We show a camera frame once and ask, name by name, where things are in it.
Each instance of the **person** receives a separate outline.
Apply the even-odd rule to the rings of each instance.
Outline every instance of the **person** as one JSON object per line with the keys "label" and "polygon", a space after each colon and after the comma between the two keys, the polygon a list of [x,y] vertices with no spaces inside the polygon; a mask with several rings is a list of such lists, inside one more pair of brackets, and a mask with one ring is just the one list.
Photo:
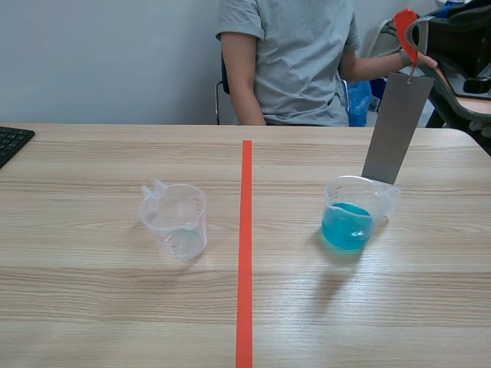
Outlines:
{"label": "person", "polygon": [[[356,56],[349,0],[221,0],[216,37],[242,125],[347,126],[341,78],[369,81],[410,65],[404,52]],[[422,54],[419,62],[437,65]]]}

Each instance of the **red line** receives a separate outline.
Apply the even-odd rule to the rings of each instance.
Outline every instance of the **red line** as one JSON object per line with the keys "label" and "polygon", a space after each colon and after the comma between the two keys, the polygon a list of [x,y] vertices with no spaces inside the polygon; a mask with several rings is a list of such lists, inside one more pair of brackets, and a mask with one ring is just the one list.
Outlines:
{"label": "red line", "polygon": [[252,368],[252,141],[242,148],[236,368]]}

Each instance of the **empty measuring cup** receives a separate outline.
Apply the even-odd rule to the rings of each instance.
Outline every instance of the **empty measuring cup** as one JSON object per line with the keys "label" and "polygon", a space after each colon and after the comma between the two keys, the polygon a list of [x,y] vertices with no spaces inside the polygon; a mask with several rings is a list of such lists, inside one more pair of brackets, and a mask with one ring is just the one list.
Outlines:
{"label": "empty measuring cup", "polygon": [[154,190],[142,187],[142,223],[164,254],[181,260],[196,257],[206,247],[204,193],[195,186],[168,186],[160,180],[154,186]]}
{"label": "empty measuring cup", "polygon": [[326,187],[324,237],[337,248],[361,250],[380,220],[392,215],[399,197],[398,187],[383,182],[358,176],[333,180]]}

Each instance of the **blue liquid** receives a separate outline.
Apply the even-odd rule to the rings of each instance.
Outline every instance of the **blue liquid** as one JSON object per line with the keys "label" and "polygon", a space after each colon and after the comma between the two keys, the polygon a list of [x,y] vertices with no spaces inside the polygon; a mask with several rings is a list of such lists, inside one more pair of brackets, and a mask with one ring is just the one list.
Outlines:
{"label": "blue liquid", "polygon": [[367,211],[351,203],[335,203],[332,206],[344,209],[346,212],[331,208],[326,210],[322,219],[322,233],[325,238],[340,249],[361,250],[374,232],[372,217]]}

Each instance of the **sleeve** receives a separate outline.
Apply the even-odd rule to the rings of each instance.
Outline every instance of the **sleeve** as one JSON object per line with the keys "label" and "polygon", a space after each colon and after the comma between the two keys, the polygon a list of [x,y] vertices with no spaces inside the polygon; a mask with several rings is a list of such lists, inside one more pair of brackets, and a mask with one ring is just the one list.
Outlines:
{"label": "sleeve", "polygon": [[350,32],[348,34],[348,39],[344,45],[344,52],[354,52],[361,47],[360,35],[358,34],[358,28],[356,26],[356,17],[351,18]]}
{"label": "sleeve", "polygon": [[223,32],[244,33],[264,41],[265,32],[261,27],[257,1],[220,0],[218,40]]}

